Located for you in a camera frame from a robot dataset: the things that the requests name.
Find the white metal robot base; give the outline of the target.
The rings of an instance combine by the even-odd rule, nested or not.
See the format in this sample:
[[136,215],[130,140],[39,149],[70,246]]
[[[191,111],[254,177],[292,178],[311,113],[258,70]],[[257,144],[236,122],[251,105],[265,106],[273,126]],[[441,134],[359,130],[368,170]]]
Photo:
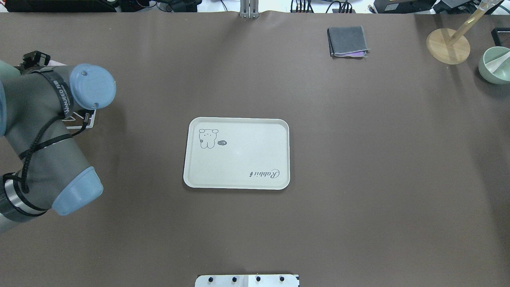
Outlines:
[[200,275],[195,287],[300,287],[298,275],[293,274],[237,274]]

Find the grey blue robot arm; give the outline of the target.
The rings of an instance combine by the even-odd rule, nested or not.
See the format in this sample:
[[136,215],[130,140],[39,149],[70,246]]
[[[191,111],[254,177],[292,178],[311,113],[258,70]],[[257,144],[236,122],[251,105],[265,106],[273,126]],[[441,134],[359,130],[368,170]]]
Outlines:
[[67,216],[104,191],[64,120],[84,112],[83,132],[97,109],[111,104],[116,82],[93,64],[51,65],[39,51],[13,67],[1,62],[1,136],[22,161],[1,176],[1,232],[54,210]]

